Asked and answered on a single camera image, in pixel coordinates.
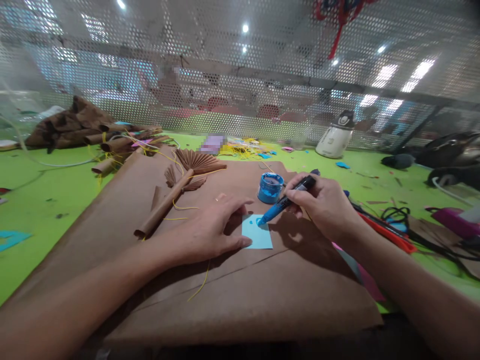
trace brown paper fan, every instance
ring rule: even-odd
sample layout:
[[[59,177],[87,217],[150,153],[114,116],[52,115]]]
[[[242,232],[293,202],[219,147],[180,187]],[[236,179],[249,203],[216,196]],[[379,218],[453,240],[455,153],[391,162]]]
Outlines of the brown paper fan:
[[[191,181],[187,186],[183,187],[183,191],[195,191],[207,181],[207,176]]]
[[[183,167],[186,170],[193,169],[195,174],[209,173],[227,167],[227,165],[209,154],[202,154],[187,149],[176,149],[176,154]]]
[[[173,201],[179,197],[182,191],[193,191],[201,187],[206,177],[190,181],[194,174],[200,175],[215,170],[225,169],[226,164],[221,163],[218,159],[208,154],[201,154],[192,150],[176,150],[176,155],[183,167],[186,169],[183,176],[176,181],[175,169],[170,165],[165,171],[166,183],[171,187],[170,192],[155,206],[150,212],[148,218],[143,224],[134,231],[134,235],[140,239],[150,236],[153,229],[157,226],[161,219],[165,217]]]
[[[175,177],[175,169],[173,165],[170,165],[165,171],[166,184],[169,188],[173,188],[177,179]]]

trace right hand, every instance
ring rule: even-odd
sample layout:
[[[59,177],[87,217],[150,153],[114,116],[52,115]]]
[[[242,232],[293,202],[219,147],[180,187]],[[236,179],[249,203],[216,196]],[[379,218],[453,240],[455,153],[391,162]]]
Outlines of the right hand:
[[[308,191],[293,190],[308,175],[316,179],[316,184]],[[293,202],[287,211],[301,218],[300,207],[303,207],[316,227],[332,242],[352,238],[370,229],[350,204],[340,184],[333,179],[301,172],[288,182],[285,195]]]

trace metal mesh screen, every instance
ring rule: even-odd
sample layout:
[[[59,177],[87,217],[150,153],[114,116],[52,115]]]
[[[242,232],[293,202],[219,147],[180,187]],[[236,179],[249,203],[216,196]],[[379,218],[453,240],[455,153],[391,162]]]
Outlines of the metal mesh screen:
[[[346,3],[329,56],[348,13],[334,1],[4,0],[0,76],[45,108],[81,95],[118,121],[195,134],[314,144],[349,109],[351,147],[391,150],[436,106],[477,126],[470,1]]]

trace craft table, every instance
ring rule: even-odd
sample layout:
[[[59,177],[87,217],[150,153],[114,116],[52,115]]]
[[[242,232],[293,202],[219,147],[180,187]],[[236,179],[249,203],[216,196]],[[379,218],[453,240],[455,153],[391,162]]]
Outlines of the craft table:
[[[196,150],[204,140],[203,136],[173,134],[182,148]],[[310,172],[319,169],[321,175],[336,179],[341,186],[350,191],[350,197],[357,202],[396,201],[397,206],[406,206],[416,218],[433,221],[425,207],[466,206],[425,184],[429,171],[418,165],[407,170],[395,170],[383,166],[381,153],[364,151],[346,151],[341,161],[350,169],[336,166],[338,160],[318,155],[313,148],[287,153],[281,145],[271,144],[277,155],[272,161],[282,161],[289,171]],[[49,164],[71,164],[92,157],[86,147],[55,150],[47,155],[46,150],[34,150],[31,156]],[[232,156],[221,155],[220,159],[235,160]],[[258,165],[265,168],[262,162]],[[0,305],[25,280],[29,273],[42,261],[52,247],[74,220],[84,211],[90,202],[114,174],[106,178],[97,178],[90,170],[91,163],[74,167],[48,167],[31,161],[22,150],[0,152],[0,187],[12,191],[3,195],[8,202],[0,204],[0,231],[18,231],[32,236],[25,241],[0,252]],[[378,176],[378,179],[367,176]],[[400,179],[402,186],[395,178]],[[480,200],[480,193],[470,187],[456,185],[451,190],[473,201]],[[393,204],[369,205],[380,214]],[[454,263],[419,247],[413,258],[442,280],[480,301],[480,281],[459,269]],[[382,313],[395,309],[390,302],[378,303]]]

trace light blue paper square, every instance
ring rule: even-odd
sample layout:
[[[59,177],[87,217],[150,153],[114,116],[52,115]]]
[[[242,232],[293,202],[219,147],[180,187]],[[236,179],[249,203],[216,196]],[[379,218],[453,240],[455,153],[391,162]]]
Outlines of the light blue paper square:
[[[272,238],[270,237],[269,225],[257,225],[257,219],[261,219],[263,215],[251,214],[243,215],[241,222],[241,234],[249,237],[252,241],[251,245],[245,249],[273,249]]]

